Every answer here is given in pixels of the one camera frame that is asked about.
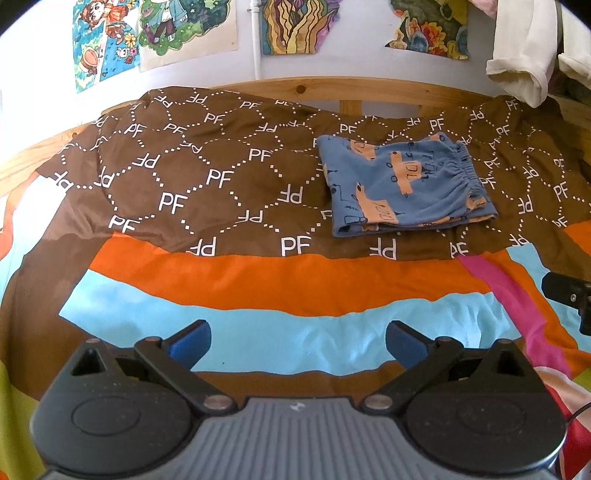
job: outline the white pipe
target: white pipe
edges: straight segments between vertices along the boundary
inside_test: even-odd
[[[251,0],[248,9],[252,18],[252,53],[255,64],[255,80],[261,80],[261,0]]]

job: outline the abstract painting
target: abstract painting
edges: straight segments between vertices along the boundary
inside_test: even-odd
[[[340,0],[263,0],[265,55],[316,53],[339,19]]]

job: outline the pink stripe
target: pink stripe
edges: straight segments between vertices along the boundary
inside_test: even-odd
[[[544,336],[546,320],[528,293],[507,273],[480,256],[456,257],[476,278],[485,281],[525,339],[525,351],[534,367],[550,367],[570,378],[564,352]]]

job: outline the paper poster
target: paper poster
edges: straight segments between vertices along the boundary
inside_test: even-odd
[[[136,7],[137,0],[76,2],[72,34],[77,92],[139,65],[137,32],[131,26]]]
[[[340,0],[263,0],[265,55],[316,53],[339,19]]]
[[[386,46],[439,55],[468,58],[468,8],[466,0],[390,0],[402,23]]]
[[[140,70],[238,49],[236,0],[142,0]]]

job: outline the orange stripe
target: orange stripe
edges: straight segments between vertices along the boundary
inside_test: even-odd
[[[501,250],[494,254],[485,253],[482,256],[510,275],[534,301],[538,310],[546,319],[544,336],[550,343],[563,350],[564,357],[571,369],[571,378],[580,375],[581,372],[588,368],[591,365],[591,353],[579,350],[576,340],[562,326],[556,312],[536,288],[534,280],[527,273],[525,267],[514,262],[507,250]]]
[[[564,231],[587,255],[591,255],[591,220],[569,225]]]
[[[14,215],[14,211],[17,209],[26,189],[38,176],[39,174],[34,171],[29,175],[29,178],[22,182],[18,187],[11,190],[11,192],[8,194],[6,209],[4,210],[4,225],[2,228],[2,233],[0,233],[0,260],[6,257],[12,248],[12,242],[14,241],[14,226],[12,225],[12,216]]]
[[[450,293],[490,291],[456,260],[331,260],[316,254],[196,257],[120,233],[105,242],[90,268],[182,305],[297,316],[340,316],[395,300],[433,301]]]

